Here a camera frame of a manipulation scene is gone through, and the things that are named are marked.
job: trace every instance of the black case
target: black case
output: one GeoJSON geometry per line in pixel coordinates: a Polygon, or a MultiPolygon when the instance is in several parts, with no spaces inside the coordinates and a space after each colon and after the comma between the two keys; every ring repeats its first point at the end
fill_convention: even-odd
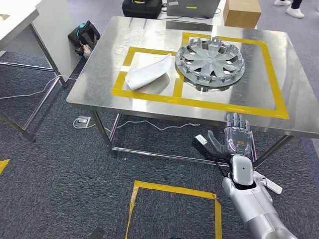
{"type": "Polygon", "coordinates": [[[123,14],[128,17],[157,19],[162,10],[162,4],[162,0],[145,0],[145,3],[134,3],[132,0],[124,0],[122,4],[122,9],[123,14]]]}

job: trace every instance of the laptop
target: laptop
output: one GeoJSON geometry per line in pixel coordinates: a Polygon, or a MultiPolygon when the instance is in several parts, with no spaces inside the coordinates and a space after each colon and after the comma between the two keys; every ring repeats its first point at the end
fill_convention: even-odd
{"type": "Polygon", "coordinates": [[[220,0],[167,0],[168,16],[213,18],[220,0]]]}

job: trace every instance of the white table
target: white table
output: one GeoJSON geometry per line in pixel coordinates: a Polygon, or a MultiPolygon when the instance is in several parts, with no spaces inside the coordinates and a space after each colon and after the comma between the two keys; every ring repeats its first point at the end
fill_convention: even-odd
{"type": "MultiPolygon", "coordinates": [[[[0,14],[9,15],[0,21],[0,51],[45,55],[51,66],[48,68],[0,61],[0,67],[5,65],[70,76],[80,60],[67,38],[76,25],[68,13],[66,0],[0,0],[0,14]]],[[[0,120],[34,142],[35,138],[26,130],[59,81],[62,86],[66,85],[63,77],[53,81],[23,127],[2,111],[0,120]]]]}

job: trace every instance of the cardboard box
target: cardboard box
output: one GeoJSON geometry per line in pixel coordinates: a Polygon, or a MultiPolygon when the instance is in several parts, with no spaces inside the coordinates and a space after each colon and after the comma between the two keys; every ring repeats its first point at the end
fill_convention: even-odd
{"type": "Polygon", "coordinates": [[[225,26],[255,28],[262,14],[258,0],[226,0],[225,26]]]}

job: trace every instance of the white sneaker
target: white sneaker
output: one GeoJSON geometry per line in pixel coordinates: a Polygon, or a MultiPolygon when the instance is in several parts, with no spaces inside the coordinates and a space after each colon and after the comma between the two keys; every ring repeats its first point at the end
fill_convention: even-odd
{"type": "Polygon", "coordinates": [[[287,8],[286,10],[286,13],[288,13],[289,15],[291,15],[291,16],[293,16],[293,17],[296,17],[296,18],[302,18],[302,17],[305,16],[304,14],[302,14],[300,11],[300,8],[299,8],[299,9],[292,9],[291,6],[289,7],[289,8],[287,8]]]}
{"type": "Polygon", "coordinates": [[[274,5],[275,6],[289,6],[291,2],[288,0],[280,1],[280,0],[276,0],[274,5]]]}

